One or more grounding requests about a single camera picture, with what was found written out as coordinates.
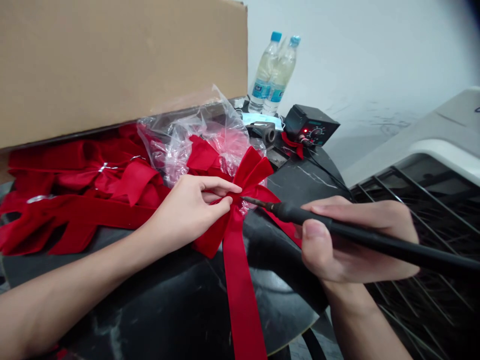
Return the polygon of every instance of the table surface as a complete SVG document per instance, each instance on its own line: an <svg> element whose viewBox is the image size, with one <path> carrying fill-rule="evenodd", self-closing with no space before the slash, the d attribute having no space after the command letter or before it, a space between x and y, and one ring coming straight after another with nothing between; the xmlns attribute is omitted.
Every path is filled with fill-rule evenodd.
<svg viewBox="0 0 480 360"><path fill-rule="evenodd" d="M338 179L326 152L316 160ZM347 196L311 161L290 158L268 178L282 201L300 206ZM86 252L54 256L47 250L3 256L11 287L91 254L124 238L129 230L100 228ZM54 233L51 247L60 238ZM319 281L303 265L298 247L263 213L250 210L243 238L269 354L309 328L327 307ZM61 340L83 359L233 359L222 248L209 260L189 246L140 271L97 305Z"/></svg>

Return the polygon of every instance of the forearm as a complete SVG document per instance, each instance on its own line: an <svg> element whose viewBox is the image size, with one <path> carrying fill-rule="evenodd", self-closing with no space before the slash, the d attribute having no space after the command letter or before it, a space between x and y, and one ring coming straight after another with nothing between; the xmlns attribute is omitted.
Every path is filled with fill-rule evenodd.
<svg viewBox="0 0 480 360"><path fill-rule="evenodd" d="M0 296L0 359L49 350L123 281L158 258L149 246L141 232L134 232Z"/></svg>
<svg viewBox="0 0 480 360"><path fill-rule="evenodd" d="M363 284L322 281L345 359L411 360Z"/></svg>

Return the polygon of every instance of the plastic wrap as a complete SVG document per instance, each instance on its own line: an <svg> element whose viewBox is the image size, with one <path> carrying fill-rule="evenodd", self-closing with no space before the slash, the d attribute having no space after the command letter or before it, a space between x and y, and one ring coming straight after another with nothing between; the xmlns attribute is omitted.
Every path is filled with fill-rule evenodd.
<svg viewBox="0 0 480 360"><path fill-rule="evenodd" d="M250 143L241 116L215 85L188 98L206 105L144 117L137 123L150 162L163 173L169 187L173 187L180 176L189 171L187 161L192 151L192 135L202 137L220 154L221 170L232 177L251 145L265 156L265 146L257 139L252 139ZM176 102L192 103L186 97Z"/></svg>

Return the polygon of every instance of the cardboard box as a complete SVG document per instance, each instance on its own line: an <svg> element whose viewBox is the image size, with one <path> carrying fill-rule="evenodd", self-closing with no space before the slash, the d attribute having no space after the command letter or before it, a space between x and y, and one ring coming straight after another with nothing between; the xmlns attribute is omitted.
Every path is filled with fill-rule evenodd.
<svg viewBox="0 0 480 360"><path fill-rule="evenodd" d="M231 0L3 0L0 149L247 93L247 8Z"/></svg>

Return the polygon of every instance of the hand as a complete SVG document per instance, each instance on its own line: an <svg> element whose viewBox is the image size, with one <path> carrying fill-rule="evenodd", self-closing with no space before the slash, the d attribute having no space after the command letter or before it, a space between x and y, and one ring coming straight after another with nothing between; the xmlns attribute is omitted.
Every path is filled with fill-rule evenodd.
<svg viewBox="0 0 480 360"><path fill-rule="evenodd" d="M153 241L162 241L163 245L166 242L167 251L173 252L191 243L229 212L233 199L226 196L228 192L241 191L242 188L220 177L183 175L139 230ZM209 205L220 198L219 203Z"/></svg>
<svg viewBox="0 0 480 360"><path fill-rule="evenodd" d="M315 214L375 229L410 243L419 243L410 210L397 201L353 204L341 196L309 202L302 206ZM415 275L418 266L330 236L323 223L303 223L302 259L323 280L338 283L371 283L399 280Z"/></svg>

